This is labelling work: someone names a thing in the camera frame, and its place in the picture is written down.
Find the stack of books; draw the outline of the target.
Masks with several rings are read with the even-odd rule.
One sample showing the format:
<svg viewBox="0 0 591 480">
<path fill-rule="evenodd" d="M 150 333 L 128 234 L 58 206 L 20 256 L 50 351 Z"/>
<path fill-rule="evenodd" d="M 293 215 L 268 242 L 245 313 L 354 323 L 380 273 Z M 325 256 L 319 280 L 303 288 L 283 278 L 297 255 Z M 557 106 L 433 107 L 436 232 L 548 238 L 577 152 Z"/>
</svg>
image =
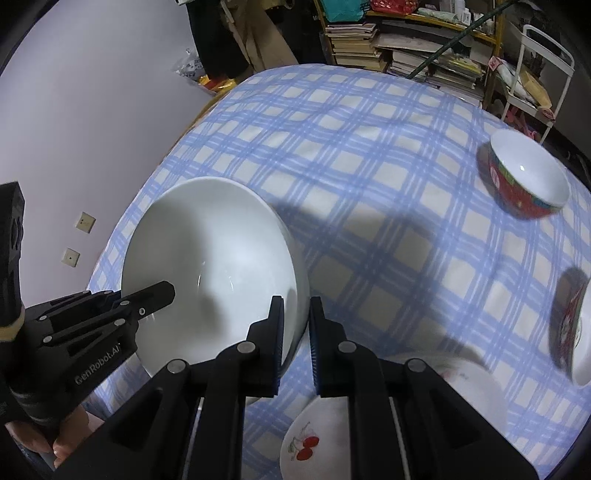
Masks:
<svg viewBox="0 0 591 480">
<path fill-rule="evenodd" d="M 335 64 L 381 72 L 386 68 L 386 60 L 374 46 L 378 33 L 378 26 L 367 22 L 329 24 L 325 27 Z"/>
</svg>

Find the yellow wooden bookshelf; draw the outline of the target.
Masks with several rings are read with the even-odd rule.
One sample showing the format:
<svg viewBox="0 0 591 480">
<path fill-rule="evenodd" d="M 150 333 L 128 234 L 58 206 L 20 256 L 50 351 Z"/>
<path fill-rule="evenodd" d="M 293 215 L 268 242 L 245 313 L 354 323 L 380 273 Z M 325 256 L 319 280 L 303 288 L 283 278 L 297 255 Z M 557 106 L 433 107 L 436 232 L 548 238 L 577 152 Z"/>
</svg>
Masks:
<svg viewBox="0 0 591 480">
<path fill-rule="evenodd" d="M 420 1 L 413 14 L 402 16 L 375 12 L 370 8 L 370 1 L 363 1 L 363 17 L 355 22 L 329 22 L 321 1 L 315 2 L 315 10 L 332 64 L 335 60 L 325 27 L 375 23 L 379 33 L 374 46 L 386 60 L 386 68 L 380 73 L 407 78 L 427 57 L 499 4 L 499 1 Z M 485 108 L 494 90 L 488 64 L 492 57 L 502 53 L 503 30 L 501 14 L 463 38 L 412 80 Z"/>
</svg>

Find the plain white bowl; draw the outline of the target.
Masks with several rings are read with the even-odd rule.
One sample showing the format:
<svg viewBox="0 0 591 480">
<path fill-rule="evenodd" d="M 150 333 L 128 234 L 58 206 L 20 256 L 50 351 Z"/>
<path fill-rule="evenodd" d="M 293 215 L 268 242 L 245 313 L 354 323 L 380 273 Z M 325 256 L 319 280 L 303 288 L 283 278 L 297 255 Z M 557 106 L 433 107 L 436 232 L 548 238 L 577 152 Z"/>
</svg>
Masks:
<svg viewBox="0 0 591 480">
<path fill-rule="evenodd" d="M 148 375 L 173 359 L 211 360 L 242 341 L 253 322 L 266 319 L 274 296 L 284 304 L 281 367 L 290 365 L 304 334 L 308 271 L 283 220 L 249 188 L 195 178 L 148 207 L 126 251 L 121 292 L 160 281 L 173 285 L 174 300 L 136 334 Z"/>
</svg>

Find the upper wall socket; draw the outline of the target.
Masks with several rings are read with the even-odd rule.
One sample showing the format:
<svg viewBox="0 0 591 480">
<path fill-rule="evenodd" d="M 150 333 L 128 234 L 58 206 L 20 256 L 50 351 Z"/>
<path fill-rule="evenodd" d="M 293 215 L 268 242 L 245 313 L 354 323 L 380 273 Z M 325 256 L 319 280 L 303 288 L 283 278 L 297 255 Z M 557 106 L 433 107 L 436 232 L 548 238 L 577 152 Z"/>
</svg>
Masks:
<svg viewBox="0 0 591 480">
<path fill-rule="evenodd" d="M 79 216 L 79 219 L 78 219 L 75 227 L 78 230 L 80 230 L 86 234 L 89 234 L 92 231 L 92 228 L 95 225 L 95 222 L 96 222 L 96 219 L 92 215 L 90 215 L 86 212 L 82 212 Z"/>
</svg>

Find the white metal cart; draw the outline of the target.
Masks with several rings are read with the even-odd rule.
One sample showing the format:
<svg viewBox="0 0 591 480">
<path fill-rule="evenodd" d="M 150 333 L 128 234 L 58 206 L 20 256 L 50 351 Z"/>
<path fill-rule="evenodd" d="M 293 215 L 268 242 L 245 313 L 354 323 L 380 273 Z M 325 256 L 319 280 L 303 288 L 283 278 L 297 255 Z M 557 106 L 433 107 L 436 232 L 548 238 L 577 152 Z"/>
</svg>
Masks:
<svg viewBox="0 0 591 480">
<path fill-rule="evenodd" d="M 505 105 L 501 120 L 530 139 L 543 144 L 553 129 L 575 73 L 574 56 L 541 29 L 511 24 L 509 31 L 519 41 L 517 64 L 503 60 L 498 73 Z M 564 76 L 558 100 L 553 101 L 541 80 L 541 70 L 550 66 Z"/>
</svg>

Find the blue plaid tablecloth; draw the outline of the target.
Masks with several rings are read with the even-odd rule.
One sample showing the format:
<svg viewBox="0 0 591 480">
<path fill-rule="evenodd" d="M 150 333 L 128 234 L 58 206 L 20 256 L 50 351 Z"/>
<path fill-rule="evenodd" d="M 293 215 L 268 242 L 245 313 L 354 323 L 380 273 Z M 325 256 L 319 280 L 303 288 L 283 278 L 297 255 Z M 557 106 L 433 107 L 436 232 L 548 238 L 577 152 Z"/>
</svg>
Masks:
<svg viewBox="0 0 591 480">
<path fill-rule="evenodd" d="M 500 121 L 425 85 L 292 66 L 233 89 L 163 159 L 115 227 L 89 282 L 120 286 L 148 206 L 182 181 L 228 177 L 290 229 L 311 291 L 346 333 L 387 357 L 443 350 L 483 364 L 508 402 L 508 440 L 541 477 L 590 415 L 554 360 L 564 306 L 590 272 L 590 193 L 523 220 L 498 196 L 486 147 Z"/>
</svg>

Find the wall socket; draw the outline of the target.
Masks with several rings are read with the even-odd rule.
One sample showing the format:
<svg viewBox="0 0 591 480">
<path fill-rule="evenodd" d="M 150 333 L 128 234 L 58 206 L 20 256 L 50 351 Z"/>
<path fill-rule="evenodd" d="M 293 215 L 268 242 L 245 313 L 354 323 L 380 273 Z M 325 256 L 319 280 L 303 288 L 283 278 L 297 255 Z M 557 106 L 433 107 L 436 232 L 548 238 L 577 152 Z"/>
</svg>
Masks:
<svg viewBox="0 0 591 480">
<path fill-rule="evenodd" d="M 71 268 L 75 268 L 78 264 L 80 253 L 71 248 L 67 248 L 62 256 L 61 262 Z"/>
<path fill-rule="evenodd" d="M 75 227 L 78 230 L 80 230 L 86 234 L 89 234 L 92 231 L 92 228 L 95 225 L 95 222 L 96 222 L 96 219 L 92 215 L 90 215 L 86 212 L 82 212 L 79 216 L 79 219 L 78 219 Z"/>
</svg>

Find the white bowl red emblem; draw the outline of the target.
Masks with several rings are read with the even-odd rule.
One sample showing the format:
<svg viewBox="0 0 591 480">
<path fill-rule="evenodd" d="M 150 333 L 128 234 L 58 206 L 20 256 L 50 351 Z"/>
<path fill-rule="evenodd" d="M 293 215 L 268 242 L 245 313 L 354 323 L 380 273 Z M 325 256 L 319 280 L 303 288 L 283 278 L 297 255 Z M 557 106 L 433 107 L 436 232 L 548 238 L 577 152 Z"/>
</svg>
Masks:
<svg viewBox="0 0 591 480">
<path fill-rule="evenodd" d="M 590 384 L 590 277 L 570 267 L 558 279 L 549 318 L 554 366 L 578 389 Z"/>
</svg>

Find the red patterned bowl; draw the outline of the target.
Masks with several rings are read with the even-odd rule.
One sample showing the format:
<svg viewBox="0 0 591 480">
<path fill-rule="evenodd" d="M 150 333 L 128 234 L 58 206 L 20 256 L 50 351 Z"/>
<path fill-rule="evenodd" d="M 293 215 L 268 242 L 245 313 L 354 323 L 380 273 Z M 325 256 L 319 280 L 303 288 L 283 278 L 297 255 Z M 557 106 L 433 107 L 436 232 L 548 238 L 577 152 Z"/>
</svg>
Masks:
<svg viewBox="0 0 591 480">
<path fill-rule="evenodd" d="M 488 163 L 494 187 L 521 217 L 552 215 L 570 199 L 571 188 L 561 163 L 518 131 L 500 129 L 491 135 Z"/>
</svg>

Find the medium cherry plate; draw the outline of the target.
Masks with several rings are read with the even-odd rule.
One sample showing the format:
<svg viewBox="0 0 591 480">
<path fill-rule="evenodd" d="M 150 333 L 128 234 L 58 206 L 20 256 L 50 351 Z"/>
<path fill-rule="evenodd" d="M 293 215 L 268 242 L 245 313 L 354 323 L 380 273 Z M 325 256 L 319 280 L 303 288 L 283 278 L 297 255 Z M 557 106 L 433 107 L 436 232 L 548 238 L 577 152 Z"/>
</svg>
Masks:
<svg viewBox="0 0 591 480">
<path fill-rule="evenodd" d="M 507 430 L 508 407 L 497 380 L 485 367 L 444 352 L 413 352 L 391 358 L 401 365 L 422 361 L 499 433 Z M 297 416 L 280 449 L 284 479 L 391 479 L 412 477 L 400 442 L 398 415 L 388 388 L 386 369 L 377 369 L 378 384 L 346 397 L 318 397 Z"/>
</svg>

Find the red gift bag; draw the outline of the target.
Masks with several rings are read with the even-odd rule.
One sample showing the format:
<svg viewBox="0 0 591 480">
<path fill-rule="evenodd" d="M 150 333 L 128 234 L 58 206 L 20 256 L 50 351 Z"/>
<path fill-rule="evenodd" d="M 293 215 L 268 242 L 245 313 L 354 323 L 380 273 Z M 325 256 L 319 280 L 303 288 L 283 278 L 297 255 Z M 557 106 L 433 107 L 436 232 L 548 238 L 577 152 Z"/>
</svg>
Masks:
<svg viewBox="0 0 591 480">
<path fill-rule="evenodd" d="M 419 0 L 370 0 L 370 8 L 379 13 L 410 15 L 419 8 Z"/>
</svg>

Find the teal bag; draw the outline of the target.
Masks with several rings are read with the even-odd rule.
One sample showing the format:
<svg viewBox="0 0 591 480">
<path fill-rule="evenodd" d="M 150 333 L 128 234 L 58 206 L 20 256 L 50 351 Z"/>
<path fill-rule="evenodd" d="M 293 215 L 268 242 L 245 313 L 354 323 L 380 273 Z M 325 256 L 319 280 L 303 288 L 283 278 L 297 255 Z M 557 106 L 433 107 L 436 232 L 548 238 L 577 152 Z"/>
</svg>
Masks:
<svg viewBox="0 0 591 480">
<path fill-rule="evenodd" d="M 329 22 L 355 22 L 363 17 L 362 0 L 322 0 Z"/>
</svg>

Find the green pole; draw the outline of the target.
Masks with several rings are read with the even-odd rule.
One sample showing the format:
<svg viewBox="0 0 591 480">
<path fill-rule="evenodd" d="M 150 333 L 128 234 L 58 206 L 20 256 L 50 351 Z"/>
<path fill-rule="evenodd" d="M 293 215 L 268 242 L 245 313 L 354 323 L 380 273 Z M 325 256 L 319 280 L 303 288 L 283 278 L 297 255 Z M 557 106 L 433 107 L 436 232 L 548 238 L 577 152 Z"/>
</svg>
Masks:
<svg viewBox="0 0 591 480">
<path fill-rule="evenodd" d="M 478 20 L 472 22 L 469 26 L 467 26 L 464 30 L 459 32 L 455 37 L 449 40 L 446 44 L 441 46 L 437 51 L 432 53 L 429 57 L 427 57 L 419 66 L 417 66 L 412 72 L 408 73 L 407 79 L 412 80 L 417 75 L 419 75 L 425 68 L 427 68 L 431 63 L 433 63 L 436 59 L 438 59 L 442 54 L 444 54 L 447 50 L 453 48 L 456 44 L 458 44 L 463 38 L 472 34 L 477 28 L 484 25 L 488 20 L 496 18 L 500 16 L 507 8 L 512 6 L 516 3 L 516 0 L 509 0 L 500 3 L 496 6 L 493 10 L 489 11 L 488 13 L 484 14 Z"/>
</svg>

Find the snack bags on floor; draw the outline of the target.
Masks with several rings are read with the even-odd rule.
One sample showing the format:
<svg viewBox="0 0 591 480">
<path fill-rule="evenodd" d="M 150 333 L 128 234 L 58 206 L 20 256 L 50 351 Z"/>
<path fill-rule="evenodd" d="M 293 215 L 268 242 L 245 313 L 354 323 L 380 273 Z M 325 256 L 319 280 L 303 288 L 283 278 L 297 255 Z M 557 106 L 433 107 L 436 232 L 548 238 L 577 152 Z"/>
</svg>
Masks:
<svg viewBox="0 0 591 480">
<path fill-rule="evenodd" d="M 235 80 L 226 76 L 215 78 L 208 76 L 204 64 L 194 49 L 186 49 L 184 56 L 172 67 L 172 71 L 211 96 L 228 92 L 236 86 Z"/>
</svg>

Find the lower wall socket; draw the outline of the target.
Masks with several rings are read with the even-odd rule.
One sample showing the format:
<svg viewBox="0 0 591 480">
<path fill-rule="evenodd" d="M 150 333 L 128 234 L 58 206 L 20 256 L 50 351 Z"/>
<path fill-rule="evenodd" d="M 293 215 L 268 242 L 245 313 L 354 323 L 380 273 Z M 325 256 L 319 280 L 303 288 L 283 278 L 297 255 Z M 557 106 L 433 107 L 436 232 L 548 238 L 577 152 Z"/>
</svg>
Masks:
<svg viewBox="0 0 591 480">
<path fill-rule="evenodd" d="M 75 268 L 78 264 L 80 253 L 71 248 L 67 248 L 62 256 L 61 262 L 71 268 Z"/>
</svg>

